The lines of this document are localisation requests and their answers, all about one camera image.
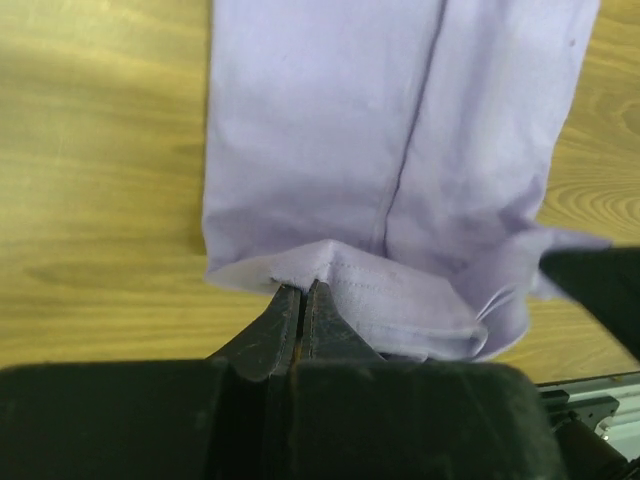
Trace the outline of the lavender t shirt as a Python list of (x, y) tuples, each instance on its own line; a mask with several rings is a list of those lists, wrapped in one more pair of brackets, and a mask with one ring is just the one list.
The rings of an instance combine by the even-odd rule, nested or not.
[(207, 279), (329, 285), (376, 350), (484, 360), (539, 269), (607, 239), (536, 221), (596, 1), (217, 1)]

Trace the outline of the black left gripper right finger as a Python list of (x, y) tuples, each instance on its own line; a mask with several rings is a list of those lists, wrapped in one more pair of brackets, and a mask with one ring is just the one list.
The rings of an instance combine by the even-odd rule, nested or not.
[(536, 387), (496, 363), (385, 361), (315, 282), (289, 376), (285, 479), (561, 479)]

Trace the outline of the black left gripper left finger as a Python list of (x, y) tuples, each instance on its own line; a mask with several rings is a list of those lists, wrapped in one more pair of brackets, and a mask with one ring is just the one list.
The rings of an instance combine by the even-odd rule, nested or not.
[(302, 295), (280, 288), (217, 352), (192, 360), (42, 363), (1, 372), (5, 479), (264, 479), (267, 411)]

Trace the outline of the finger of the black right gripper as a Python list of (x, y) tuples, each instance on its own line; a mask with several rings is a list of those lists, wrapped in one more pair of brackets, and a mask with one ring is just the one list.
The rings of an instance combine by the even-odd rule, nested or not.
[(581, 304), (635, 358), (639, 358), (639, 249), (560, 250), (539, 267)]

